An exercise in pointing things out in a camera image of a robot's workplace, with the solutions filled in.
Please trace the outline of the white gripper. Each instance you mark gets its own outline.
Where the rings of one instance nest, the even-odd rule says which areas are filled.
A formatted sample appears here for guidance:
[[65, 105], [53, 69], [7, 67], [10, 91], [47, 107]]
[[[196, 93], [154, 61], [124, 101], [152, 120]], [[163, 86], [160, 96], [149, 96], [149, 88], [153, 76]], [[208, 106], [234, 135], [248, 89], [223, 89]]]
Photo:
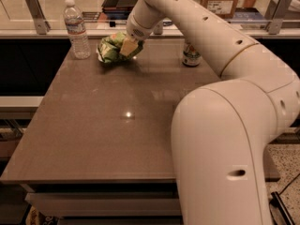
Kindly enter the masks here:
[[146, 14], [138, 9], [133, 9], [127, 18], [127, 34], [130, 37], [124, 38], [120, 53], [129, 56], [138, 48], [137, 40], [146, 40], [152, 31], [153, 24]]

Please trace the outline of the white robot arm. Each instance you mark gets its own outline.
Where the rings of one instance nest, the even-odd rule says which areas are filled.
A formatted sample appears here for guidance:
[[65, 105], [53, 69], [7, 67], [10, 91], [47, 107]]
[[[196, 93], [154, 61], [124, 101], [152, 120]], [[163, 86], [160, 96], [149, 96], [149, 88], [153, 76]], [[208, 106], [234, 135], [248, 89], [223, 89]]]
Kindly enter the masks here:
[[172, 119], [184, 224], [273, 225], [263, 151], [299, 114], [297, 74], [193, 0], [138, 0], [128, 36], [145, 40], [165, 18], [220, 78], [184, 96]]

